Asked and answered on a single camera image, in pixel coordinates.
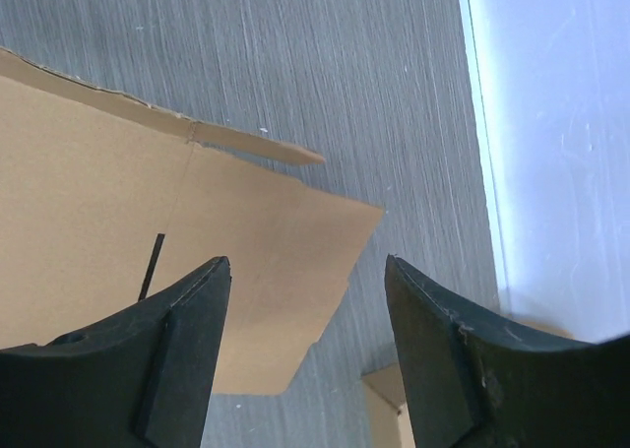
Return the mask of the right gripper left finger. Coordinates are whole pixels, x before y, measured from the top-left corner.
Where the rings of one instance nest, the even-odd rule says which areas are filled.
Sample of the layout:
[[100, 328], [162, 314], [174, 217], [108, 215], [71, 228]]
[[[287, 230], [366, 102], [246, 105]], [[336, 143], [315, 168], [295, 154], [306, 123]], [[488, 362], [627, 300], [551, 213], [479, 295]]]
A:
[[2, 350], [2, 446], [200, 446], [230, 285], [213, 258], [45, 346]]

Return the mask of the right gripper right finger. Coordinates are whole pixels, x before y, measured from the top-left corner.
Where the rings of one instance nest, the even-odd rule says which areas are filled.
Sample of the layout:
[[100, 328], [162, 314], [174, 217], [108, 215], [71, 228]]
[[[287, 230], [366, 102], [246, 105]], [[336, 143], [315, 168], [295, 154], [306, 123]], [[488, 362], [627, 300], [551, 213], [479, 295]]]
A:
[[419, 447], [625, 447], [629, 339], [503, 317], [389, 256], [385, 293]]

